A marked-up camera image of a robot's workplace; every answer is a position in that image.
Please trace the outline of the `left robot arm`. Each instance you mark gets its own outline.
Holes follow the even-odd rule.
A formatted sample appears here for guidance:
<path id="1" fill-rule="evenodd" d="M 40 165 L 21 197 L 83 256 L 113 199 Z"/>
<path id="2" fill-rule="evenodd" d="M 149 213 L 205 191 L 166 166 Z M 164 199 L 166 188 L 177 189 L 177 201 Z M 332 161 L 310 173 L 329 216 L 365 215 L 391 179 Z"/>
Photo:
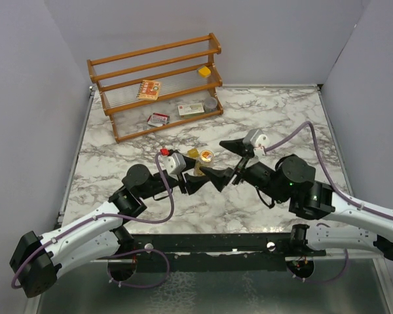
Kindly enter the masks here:
<path id="1" fill-rule="evenodd" d="M 196 162 L 176 150 L 163 148 L 155 156 L 156 174 L 143 164 L 135 164 L 126 172 L 122 186 L 89 214 L 51 232 L 24 234 L 9 262 L 14 272 L 11 288 L 22 289 L 28 298 L 33 298 L 48 290 L 62 275 L 87 262 L 135 254 L 134 240 L 124 225 L 130 221 L 148 224 L 169 221 L 175 210 L 173 189 L 178 186 L 187 194 L 197 191 L 194 185 L 187 186 L 188 180 L 183 177 Z M 146 210 L 143 201 L 162 192 L 168 194 L 168 216 L 158 220 L 140 218 Z"/>

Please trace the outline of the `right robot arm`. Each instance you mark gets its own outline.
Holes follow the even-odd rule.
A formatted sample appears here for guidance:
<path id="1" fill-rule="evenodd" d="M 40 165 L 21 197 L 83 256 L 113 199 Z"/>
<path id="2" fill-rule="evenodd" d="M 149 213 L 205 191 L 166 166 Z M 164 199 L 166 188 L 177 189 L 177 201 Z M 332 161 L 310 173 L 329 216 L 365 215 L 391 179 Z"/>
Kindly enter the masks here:
<path id="1" fill-rule="evenodd" d="M 330 248 L 359 249 L 382 254 L 393 261 L 393 209 L 353 198 L 329 184 L 316 181 L 316 170 L 295 154 L 281 158 L 274 168 L 259 161 L 269 138 L 247 135 L 243 139 L 221 141 L 220 145 L 241 157 L 234 168 L 212 169 L 202 167 L 218 191 L 228 184 L 250 184 L 257 195 L 266 195 L 272 209 L 279 203 L 289 203 L 288 210 L 305 220 L 342 222 L 341 229 L 325 229 L 297 224 L 288 239 L 289 251 L 302 256 L 307 251 Z"/>

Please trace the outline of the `yellow weekly pill organizer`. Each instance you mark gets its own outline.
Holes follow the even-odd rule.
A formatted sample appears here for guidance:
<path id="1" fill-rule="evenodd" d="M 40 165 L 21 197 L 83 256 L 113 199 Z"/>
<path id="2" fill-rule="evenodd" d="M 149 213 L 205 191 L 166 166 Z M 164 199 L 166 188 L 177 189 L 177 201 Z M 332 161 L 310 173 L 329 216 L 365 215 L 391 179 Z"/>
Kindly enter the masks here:
<path id="1" fill-rule="evenodd" d="M 199 157 L 199 151 L 197 148 L 192 148 L 187 151 L 187 155 L 192 159 L 197 159 Z"/>

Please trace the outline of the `clear pill bottle gold lid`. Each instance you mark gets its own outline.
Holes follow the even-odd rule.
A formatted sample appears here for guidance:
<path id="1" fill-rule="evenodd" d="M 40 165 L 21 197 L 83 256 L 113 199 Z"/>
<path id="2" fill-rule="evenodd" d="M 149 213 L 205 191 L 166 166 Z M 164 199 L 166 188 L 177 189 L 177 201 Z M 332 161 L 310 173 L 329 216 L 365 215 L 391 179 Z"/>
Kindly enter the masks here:
<path id="1" fill-rule="evenodd" d="M 200 170 L 201 167 L 212 167 L 214 162 L 214 154 L 210 150 L 203 150 L 195 162 L 194 175 L 203 176 L 204 173 Z"/>

